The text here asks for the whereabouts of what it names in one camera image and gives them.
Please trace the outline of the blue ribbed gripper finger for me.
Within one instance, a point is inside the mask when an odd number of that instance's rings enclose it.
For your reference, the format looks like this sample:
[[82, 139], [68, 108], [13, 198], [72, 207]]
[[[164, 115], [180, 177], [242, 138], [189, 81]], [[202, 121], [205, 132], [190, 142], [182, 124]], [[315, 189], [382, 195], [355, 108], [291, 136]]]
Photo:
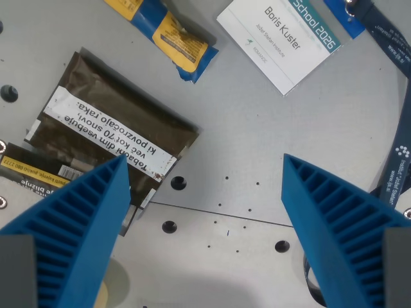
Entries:
[[48, 197], [1, 229], [34, 239], [39, 307], [93, 307], [130, 205], [120, 155]]
[[327, 307], [384, 307], [383, 233], [410, 220], [349, 182], [284, 154], [281, 200]]

